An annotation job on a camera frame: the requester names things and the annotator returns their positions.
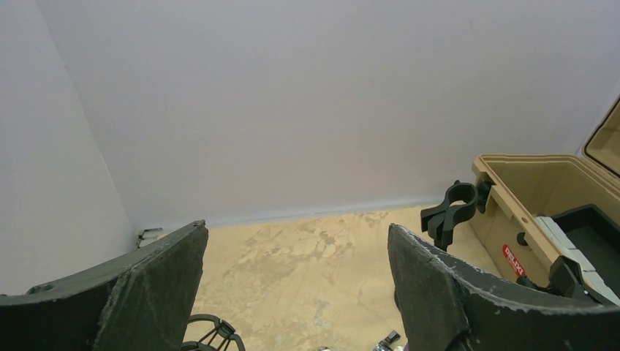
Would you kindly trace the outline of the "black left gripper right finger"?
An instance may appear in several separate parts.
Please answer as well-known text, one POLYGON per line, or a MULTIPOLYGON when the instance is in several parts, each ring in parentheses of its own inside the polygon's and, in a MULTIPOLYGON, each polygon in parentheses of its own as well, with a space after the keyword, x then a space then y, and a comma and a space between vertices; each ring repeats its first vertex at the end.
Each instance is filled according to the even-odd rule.
POLYGON ((387 250, 411 350, 617 350, 619 308, 509 282, 391 224, 387 250))

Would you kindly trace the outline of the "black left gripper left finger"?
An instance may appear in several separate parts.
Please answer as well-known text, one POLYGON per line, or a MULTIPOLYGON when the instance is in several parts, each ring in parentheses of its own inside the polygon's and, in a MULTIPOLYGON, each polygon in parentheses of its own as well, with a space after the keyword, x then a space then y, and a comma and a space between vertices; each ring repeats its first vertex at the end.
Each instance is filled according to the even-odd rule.
POLYGON ((203 274, 202 220, 105 263, 1 297, 3 350, 179 350, 203 274))

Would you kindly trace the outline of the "black tripod shock mount stand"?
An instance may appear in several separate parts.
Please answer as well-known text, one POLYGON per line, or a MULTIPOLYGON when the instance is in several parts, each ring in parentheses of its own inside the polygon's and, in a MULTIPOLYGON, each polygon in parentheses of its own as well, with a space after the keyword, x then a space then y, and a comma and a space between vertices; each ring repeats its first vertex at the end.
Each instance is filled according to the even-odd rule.
POLYGON ((196 340, 184 341, 180 350, 230 350, 232 345, 236 350, 246 351, 243 339, 237 330, 226 320, 212 314, 193 314, 189 317, 187 327, 195 323, 210 323, 211 329, 196 340))

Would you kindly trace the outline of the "black stand glitter mic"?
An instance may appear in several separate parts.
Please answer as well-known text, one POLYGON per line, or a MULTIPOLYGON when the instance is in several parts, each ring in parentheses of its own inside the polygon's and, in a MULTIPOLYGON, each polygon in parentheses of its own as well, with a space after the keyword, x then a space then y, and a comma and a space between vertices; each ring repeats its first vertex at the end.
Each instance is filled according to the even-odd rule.
POLYGON ((450 186, 444 200, 432 208, 420 212, 422 231, 427 231, 433 239, 437 252, 446 252, 453 243, 455 227, 469 221, 475 214, 479 192, 473 184, 459 180, 450 186))

